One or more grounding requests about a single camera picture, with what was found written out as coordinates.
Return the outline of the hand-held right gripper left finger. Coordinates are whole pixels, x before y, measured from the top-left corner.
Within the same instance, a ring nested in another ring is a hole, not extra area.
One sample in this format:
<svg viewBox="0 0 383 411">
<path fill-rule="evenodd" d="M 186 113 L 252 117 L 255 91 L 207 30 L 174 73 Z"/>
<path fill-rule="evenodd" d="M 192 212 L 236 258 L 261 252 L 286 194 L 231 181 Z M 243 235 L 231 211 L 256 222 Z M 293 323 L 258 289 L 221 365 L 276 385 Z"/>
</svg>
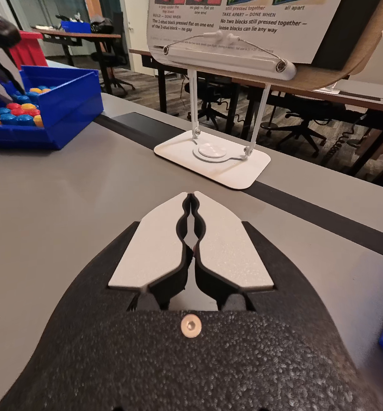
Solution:
<svg viewBox="0 0 383 411">
<path fill-rule="evenodd" d="M 108 287 L 150 293 L 160 307 L 167 308 L 185 289 L 193 259 L 184 241 L 190 209 L 191 194 L 182 192 L 137 222 Z"/>
</svg>

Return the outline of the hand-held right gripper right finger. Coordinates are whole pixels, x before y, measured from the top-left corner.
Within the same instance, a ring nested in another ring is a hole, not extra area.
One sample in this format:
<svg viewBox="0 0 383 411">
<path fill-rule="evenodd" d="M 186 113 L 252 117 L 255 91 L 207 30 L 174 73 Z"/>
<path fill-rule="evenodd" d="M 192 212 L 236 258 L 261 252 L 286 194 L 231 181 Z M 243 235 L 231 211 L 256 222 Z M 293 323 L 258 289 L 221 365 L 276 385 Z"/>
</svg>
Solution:
<svg viewBox="0 0 383 411">
<path fill-rule="evenodd" d="M 221 310 L 230 295 L 270 291 L 273 280 L 243 221 L 202 192 L 191 195 L 196 285 Z"/>
</svg>

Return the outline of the pile of colourful toy blocks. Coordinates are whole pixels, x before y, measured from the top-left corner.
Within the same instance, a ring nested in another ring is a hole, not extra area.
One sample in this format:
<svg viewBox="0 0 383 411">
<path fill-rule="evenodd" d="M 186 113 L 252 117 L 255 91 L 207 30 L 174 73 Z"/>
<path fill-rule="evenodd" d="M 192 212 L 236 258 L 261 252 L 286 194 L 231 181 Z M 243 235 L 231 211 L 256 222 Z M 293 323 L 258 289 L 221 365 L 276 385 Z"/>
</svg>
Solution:
<svg viewBox="0 0 383 411">
<path fill-rule="evenodd" d="M 24 95 L 16 91 L 13 102 L 0 104 L 0 126 L 36 126 L 44 128 L 40 113 L 39 96 L 54 90 L 56 86 L 40 85 L 30 88 Z"/>
</svg>

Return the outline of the red plastic bin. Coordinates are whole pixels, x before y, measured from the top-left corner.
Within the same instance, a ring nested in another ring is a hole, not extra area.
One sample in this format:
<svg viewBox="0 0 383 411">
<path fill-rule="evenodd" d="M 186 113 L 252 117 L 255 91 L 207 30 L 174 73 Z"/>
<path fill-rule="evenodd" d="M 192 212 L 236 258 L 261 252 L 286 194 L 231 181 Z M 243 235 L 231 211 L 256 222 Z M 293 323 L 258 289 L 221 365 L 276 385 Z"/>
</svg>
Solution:
<svg viewBox="0 0 383 411">
<path fill-rule="evenodd" d="M 23 65 L 47 67 L 47 61 L 39 43 L 43 35 L 39 32 L 20 31 L 20 36 L 21 41 L 9 50 L 17 68 L 21 70 Z"/>
</svg>

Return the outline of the wooden top desk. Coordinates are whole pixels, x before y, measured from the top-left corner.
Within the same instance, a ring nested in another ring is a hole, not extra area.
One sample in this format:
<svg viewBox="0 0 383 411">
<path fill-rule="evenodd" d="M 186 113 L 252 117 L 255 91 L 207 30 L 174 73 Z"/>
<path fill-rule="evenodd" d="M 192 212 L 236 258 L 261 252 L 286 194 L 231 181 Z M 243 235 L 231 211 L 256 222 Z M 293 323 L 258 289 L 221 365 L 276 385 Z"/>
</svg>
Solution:
<svg viewBox="0 0 383 411">
<path fill-rule="evenodd" d="M 111 44 L 114 39 L 122 39 L 120 34 L 69 33 L 61 30 L 46 30 L 38 28 L 32 28 L 32 31 L 42 34 L 44 42 L 60 44 L 63 48 L 68 64 L 72 67 L 75 66 L 69 51 L 69 46 L 82 46 L 82 39 L 94 43 L 106 93 L 112 95 L 111 80 L 108 76 L 105 59 L 102 56 L 101 43 Z"/>
</svg>

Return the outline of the white document stand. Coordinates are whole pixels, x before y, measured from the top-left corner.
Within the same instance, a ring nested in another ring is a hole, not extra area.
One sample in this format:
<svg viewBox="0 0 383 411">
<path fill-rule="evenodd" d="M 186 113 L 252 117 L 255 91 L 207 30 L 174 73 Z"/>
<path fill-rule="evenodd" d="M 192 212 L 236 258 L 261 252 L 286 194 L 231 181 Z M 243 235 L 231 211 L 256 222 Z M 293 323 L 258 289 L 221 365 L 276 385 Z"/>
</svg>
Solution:
<svg viewBox="0 0 383 411">
<path fill-rule="evenodd" d="M 225 29 L 167 44 L 163 54 L 174 63 L 194 62 L 205 68 L 230 68 L 241 74 L 259 75 L 268 80 L 258 109 L 255 135 L 244 146 L 202 131 L 198 120 L 197 71 L 188 69 L 191 130 L 154 148 L 157 156 L 228 188 L 249 188 L 271 162 L 268 154 L 255 149 L 271 80 L 292 80 L 297 74 L 296 66 Z"/>
<path fill-rule="evenodd" d="M 326 95 L 338 95 L 341 90 L 336 87 L 337 84 L 338 84 L 338 81 L 326 87 L 315 89 L 312 91 L 317 92 L 317 93 L 326 94 Z"/>
</svg>

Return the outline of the black bag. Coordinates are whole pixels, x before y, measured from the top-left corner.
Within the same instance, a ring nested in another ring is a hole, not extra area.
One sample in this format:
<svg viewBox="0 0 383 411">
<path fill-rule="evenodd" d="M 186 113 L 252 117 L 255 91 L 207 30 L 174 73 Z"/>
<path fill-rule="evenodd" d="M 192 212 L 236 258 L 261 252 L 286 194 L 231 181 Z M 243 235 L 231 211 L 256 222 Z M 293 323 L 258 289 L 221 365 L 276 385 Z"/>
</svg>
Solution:
<svg viewBox="0 0 383 411">
<path fill-rule="evenodd" d="M 114 25 L 112 20 L 100 16 L 98 14 L 94 15 L 90 20 L 91 26 L 91 33 L 94 34 L 113 34 L 114 33 Z"/>
</svg>

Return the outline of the black office chair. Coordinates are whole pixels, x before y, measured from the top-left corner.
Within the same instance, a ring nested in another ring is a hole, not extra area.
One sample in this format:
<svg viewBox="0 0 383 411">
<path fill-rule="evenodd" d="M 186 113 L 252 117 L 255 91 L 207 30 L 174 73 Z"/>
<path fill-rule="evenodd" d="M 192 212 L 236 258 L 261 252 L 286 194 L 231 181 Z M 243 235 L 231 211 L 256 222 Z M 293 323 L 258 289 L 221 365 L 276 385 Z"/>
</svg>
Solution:
<svg viewBox="0 0 383 411">
<path fill-rule="evenodd" d="M 288 109 L 285 117 L 300 118 L 301 123 L 294 126 L 284 126 L 275 129 L 275 131 L 290 131 L 287 136 L 278 142 L 276 149 L 281 150 L 282 144 L 291 138 L 298 139 L 300 136 L 303 136 L 314 149 L 312 157 L 317 158 L 319 155 L 319 148 L 313 140 L 313 137 L 321 140 L 320 146 L 326 144 L 327 138 L 316 131 L 311 130 L 309 128 L 309 123 L 311 121 L 329 122 L 328 105 L 323 101 L 305 99 L 288 93 L 285 94 L 284 100 L 286 101 Z"/>
<path fill-rule="evenodd" d="M 124 20 L 123 20 L 123 13 L 122 12 L 114 12 L 112 17 L 112 23 L 114 25 L 114 33 L 113 34 L 120 34 L 121 36 L 124 35 Z M 124 80 L 120 80 L 116 78 L 114 74 L 114 69 L 123 68 L 124 66 L 129 64 L 128 56 L 126 50 L 123 45 L 123 38 L 122 39 L 114 39 L 111 44 L 102 43 L 105 51 L 102 51 L 102 56 L 105 59 L 107 72 L 109 79 L 111 80 L 111 85 L 115 88 L 120 88 L 123 90 L 123 96 L 127 96 L 127 91 L 123 87 L 123 85 L 130 86 L 132 90 L 136 90 L 134 85 L 128 83 Z M 91 54 L 91 58 L 93 61 L 98 62 L 98 57 L 96 52 Z M 101 87 L 103 90 L 105 89 L 104 82 L 102 81 Z"/>
<path fill-rule="evenodd" d="M 197 79 L 197 100 L 201 101 L 197 118 L 211 121 L 219 130 L 217 118 L 226 120 L 225 133 L 230 134 L 235 126 L 237 103 L 241 86 L 229 78 L 215 75 L 204 75 Z"/>
</svg>

